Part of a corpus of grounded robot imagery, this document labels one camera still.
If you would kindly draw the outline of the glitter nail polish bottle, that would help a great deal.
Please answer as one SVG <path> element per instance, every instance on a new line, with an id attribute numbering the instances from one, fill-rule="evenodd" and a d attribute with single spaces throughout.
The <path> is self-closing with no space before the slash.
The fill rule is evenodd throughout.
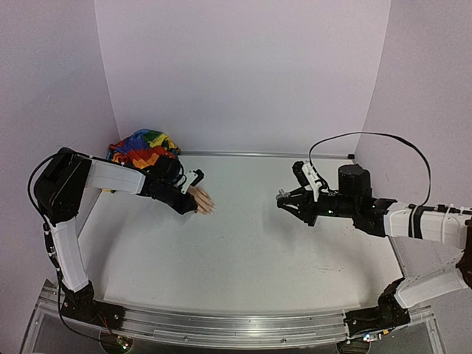
<path id="1" fill-rule="evenodd" d="M 290 196 L 291 196 L 290 192 L 286 192 L 283 189 L 280 189 L 278 194 L 276 195 L 276 199 L 280 200 L 280 199 L 288 198 Z"/>

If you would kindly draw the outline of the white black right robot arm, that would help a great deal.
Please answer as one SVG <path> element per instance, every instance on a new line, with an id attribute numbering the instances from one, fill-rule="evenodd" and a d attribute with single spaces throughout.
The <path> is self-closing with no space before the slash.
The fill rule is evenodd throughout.
<path id="1" fill-rule="evenodd" d="M 394 287 L 394 302 L 403 309 L 471 286 L 471 210 L 439 204 L 418 206 L 374 198 L 370 174 L 358 164 L 338 169 L 338 189 L 330 191 L 308 162 L 295 162 L 299 188 L 281 190 L 277 206 L 309 226 L 318 217 L 348 218 L 353 226 L 376 237 L 408 237 L 453 246 L 459 258 L 430 274 L 407 277 Z"/>

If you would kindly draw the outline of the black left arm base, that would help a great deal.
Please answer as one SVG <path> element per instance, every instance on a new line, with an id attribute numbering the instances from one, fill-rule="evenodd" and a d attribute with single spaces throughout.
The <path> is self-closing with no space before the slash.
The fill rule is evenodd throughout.
<path id="1" fill-rule="evenodd" d="M 124 307 L 96 300 L 91 281 L 79 291 L 69 290 L 63 282 L 60 283 L 60 289 L 65 295 L 60 306 L 61 315 L 110 330 L 121 328 L 125 315 Z"/>

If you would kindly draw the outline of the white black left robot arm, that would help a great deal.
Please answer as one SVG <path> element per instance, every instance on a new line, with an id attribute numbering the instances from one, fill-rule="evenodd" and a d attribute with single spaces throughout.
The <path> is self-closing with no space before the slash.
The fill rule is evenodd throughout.
<path id="1" fill-rule="evenodd" d="M 79 153 L 67 147 L 42 161 L 28 182 L 29 198 L 44 220 L 46 249 L 68 291 L 89 286 L 77 233 L 77 215 L 87 188 L 152 198 L 183 215 L 196 210 L 189 189 L 204 178 L 201 170 L 184 171 L 167 156 L 145 169 Z"/>

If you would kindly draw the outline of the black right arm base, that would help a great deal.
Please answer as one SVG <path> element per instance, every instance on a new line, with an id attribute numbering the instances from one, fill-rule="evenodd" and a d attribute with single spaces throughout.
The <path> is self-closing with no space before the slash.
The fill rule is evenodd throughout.
<path id="1" fill-rule="evenodd" d="M 389 284 L 379 296 L 375 307 L 351 310 L 345 314 L 344 323 L 350 338 L 393 330 L 410 323 L 409 311 L 403 309 L 395 298 L 396 290 L 403 280 L 404 278 L 400 278 Z"/>

